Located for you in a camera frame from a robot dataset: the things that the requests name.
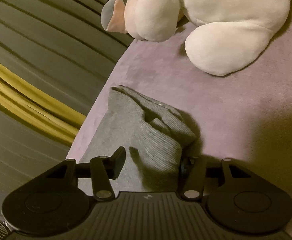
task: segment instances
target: plush toy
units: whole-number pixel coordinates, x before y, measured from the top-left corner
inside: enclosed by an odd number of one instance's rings
[[[186,53],[199,69],[224,76],[253,62],[286,21],[291,0],[110,0],[102,10],[105,30],[162,42],[185,16],[197,28]]]

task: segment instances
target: yellow stripe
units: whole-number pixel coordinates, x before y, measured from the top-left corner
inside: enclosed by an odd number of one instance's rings
[[[27,83],[1,64],[0,105],[66,144],[73,142],[79,127],[86,118],[83,114]]]

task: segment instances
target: purple fabric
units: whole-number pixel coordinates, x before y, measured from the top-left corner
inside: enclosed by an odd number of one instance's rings
[[[69,151],[80,160],[118,84],[180,109],[200,136],[192,151],[232,157],[292,196],[292,14],[268,49],[226,77],[188,60],[191,24],[163,43],[134,41],[118,61]],[[292,236],[292,220],[287,232]]]

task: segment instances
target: plush toy leg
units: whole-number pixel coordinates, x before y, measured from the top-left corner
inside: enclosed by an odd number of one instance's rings
[[[124,21],[125,4],[123,0],[109,0],[101,12],[101,22],[108,32],[127,33]]]
[[[128,31],[129,35],[137,40],[143,40],[144,38],[141,37],[136,29],[135,23],[135,10],[136,10],[137,0],[127,0],[126,2],[126,9],[125,9],[125,24],[126,30]]]
[[[180,0],[138,0],[135,23],[140,36],[148,41],[161,42],[176,31]]]
[[[195,29],[186,39],[190,61],[199,69],[224,76],[252,63],[274,32],[245,22],[217,22]]]

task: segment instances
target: crumpled sock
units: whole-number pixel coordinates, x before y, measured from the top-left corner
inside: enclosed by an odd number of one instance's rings
[[[182,149],[196,140],[172,106],[137,93],[125,86],[112,87],[108,110],[91,140],[81,163],[111,156],[126,148],[126,162],[120,176],[111,180],[119,191],[175,191]],[[90,179],[78,187],[92,195]]]

